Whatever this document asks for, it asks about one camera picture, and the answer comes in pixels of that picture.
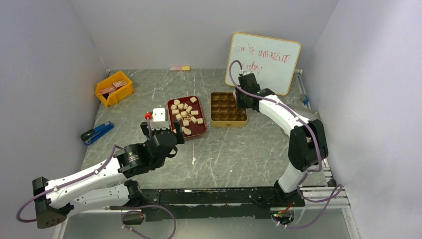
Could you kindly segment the oval white chocolate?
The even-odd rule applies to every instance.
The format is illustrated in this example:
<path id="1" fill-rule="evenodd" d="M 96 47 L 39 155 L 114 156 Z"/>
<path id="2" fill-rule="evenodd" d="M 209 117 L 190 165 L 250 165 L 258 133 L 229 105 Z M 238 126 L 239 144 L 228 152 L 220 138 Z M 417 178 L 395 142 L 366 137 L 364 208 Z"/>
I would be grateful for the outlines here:
<path id="1" fill-rule="evenodd" d="M 183 133 L 185 135 L 191 135 L 192 134 L 192 131 L 189 128 L 183 127 Z"/>

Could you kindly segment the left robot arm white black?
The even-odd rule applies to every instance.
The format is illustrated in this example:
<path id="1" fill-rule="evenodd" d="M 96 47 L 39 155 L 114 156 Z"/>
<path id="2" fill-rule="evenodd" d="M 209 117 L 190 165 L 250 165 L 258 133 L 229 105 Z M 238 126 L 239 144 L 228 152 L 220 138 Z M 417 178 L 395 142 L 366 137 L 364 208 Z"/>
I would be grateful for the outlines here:
<path id="1" fill-rule="evenodd" d="M 141 124 L 147 140 L 123 148 L 114 146 L 108 158 L 94 166 L 63 178 L 32 181 L 35 222 L 39 229 L 56 226 L 83 211 L 106 206 L 136 209 L 144 199 L 132 177 L 154 171 L 167 158 L 177 154 L 177 145 L 185 142 L 180 122 L 169 128 Z"/>

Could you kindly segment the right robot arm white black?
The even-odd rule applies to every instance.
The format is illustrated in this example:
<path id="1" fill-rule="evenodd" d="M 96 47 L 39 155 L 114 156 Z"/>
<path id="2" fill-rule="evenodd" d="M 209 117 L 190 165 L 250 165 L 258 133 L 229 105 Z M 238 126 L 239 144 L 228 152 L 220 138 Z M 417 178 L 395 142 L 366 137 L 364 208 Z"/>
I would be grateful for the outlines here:
<path id="1" fill-rule="evenodd" d="M 293 194 L 306 176 L 322 169 L 322 160 L 328 155 L 326 137 L 320 120 L 310 120 L 284 104 L 270 89 L 262 89 L 254 73 L 242 72 L 238 76 L 235 95 L 238 108 L 252 109 L 275 122 L 289 136 L 289 164 L 277 180 L 274 202 L 288 205 Z"/>

